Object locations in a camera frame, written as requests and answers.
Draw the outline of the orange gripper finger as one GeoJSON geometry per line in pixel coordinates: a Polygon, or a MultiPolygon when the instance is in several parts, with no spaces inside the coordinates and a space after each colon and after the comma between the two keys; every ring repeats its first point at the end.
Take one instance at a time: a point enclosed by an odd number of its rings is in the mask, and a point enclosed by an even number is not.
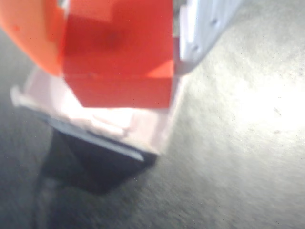
{"type": "Polygon", "coordinates": [[[59,76],[68,12],[67,0],[2,0],[0,27],[35,64],[59,76]]]}

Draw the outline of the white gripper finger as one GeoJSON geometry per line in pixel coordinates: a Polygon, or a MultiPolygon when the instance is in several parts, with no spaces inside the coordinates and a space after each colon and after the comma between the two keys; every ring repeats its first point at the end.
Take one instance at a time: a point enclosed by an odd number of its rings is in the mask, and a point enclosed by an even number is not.
{"type": "Polygon", "coordinates": [[[173,39],[174,73],[190,73],[216,44],[243,0],[188,0],[180,7],[173,39]]]}

